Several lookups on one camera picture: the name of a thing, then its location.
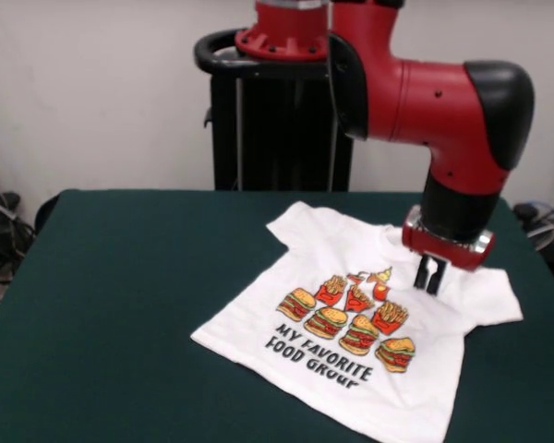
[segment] t-shirt sleeve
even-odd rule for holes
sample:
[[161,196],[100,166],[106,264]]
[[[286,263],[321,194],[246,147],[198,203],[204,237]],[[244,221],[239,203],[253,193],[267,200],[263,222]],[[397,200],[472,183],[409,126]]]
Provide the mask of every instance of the t-shirt sleeve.
[[338,232],[344,218],[336,210],[312,208],[298,201],[267,228],[289,249],[300,249],[313,246]]
[[499,325],[524,319],[519,300],[512,290],[507,272],[502,269],[479,269],[458,274],[439,295],[476,326]]

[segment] white t-shirt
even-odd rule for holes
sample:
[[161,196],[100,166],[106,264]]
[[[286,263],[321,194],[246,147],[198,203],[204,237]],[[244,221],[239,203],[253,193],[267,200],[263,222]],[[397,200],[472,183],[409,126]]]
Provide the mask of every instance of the white t-shirt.
[[507,274],[448,267],[435,297],[398,228],[301,202],[268,228],[288,252],[192,339],[382,443],[441,442],[464,336],[523,319]]

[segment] black metal stand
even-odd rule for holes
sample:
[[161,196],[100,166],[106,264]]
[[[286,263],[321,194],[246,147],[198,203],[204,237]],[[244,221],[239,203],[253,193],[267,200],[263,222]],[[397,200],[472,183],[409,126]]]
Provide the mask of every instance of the black metal stand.
[[252,60],[233,48],[238,30],[195,46],[211,74],[217,190],[347,191],[353,140],[340,131],[326,63]]

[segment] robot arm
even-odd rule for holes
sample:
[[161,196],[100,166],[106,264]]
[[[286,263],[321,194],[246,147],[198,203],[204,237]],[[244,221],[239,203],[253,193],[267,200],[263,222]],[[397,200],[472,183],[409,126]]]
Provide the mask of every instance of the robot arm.
[[423,145],[431,164],[406,246],[475,269],[492,244],[485,233],[534,111],[530,77],[507,62],[422,63],[391,54],[403,0],[334,0],[331,91],[354,138]]

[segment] table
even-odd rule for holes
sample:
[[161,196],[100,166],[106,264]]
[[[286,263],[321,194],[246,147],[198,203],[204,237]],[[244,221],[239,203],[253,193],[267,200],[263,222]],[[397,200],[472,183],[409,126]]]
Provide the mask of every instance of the table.
[[[299,199],[400,224],[418,194],[65,192],[0,307],[0,443],[371,441],[189,339]],[[525,321],[467,337],[447,441],[554,441],[554,280],[505,202],[490,227]]]

